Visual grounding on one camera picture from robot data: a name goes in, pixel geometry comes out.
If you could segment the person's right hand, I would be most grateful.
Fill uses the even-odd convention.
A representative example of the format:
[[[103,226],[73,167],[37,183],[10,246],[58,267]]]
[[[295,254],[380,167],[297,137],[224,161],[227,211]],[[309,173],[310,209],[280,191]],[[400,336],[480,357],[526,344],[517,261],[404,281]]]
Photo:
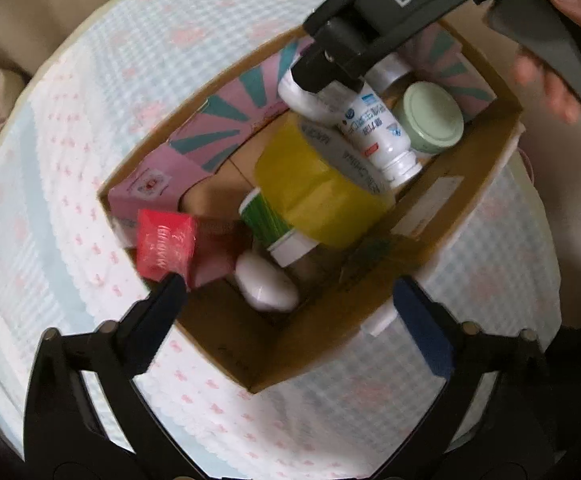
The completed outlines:
[[[557,10],[581,26],[581,0],[549,0]],[[514,80],[523,86],[537,78],[543,81],[548,108],[566,124],[574,124],[581,115],[581,102],[563,78],[525,48],[517,52]]]

